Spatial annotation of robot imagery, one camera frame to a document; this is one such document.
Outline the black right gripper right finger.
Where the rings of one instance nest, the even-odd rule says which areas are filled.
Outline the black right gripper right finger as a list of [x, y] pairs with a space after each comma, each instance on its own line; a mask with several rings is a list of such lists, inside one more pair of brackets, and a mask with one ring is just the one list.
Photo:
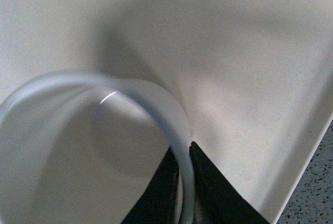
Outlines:
[[268, 223], [222, 175], [196, 142], [189, 148], [195, 173], [193, 223]]

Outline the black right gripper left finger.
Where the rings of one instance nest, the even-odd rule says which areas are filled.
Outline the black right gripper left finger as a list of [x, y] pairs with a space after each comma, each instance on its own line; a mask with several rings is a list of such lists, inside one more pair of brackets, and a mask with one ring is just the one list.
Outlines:
[[122, 223], [175, 223], [178, 180], [178, 163], [168, 149], [146, 190]]

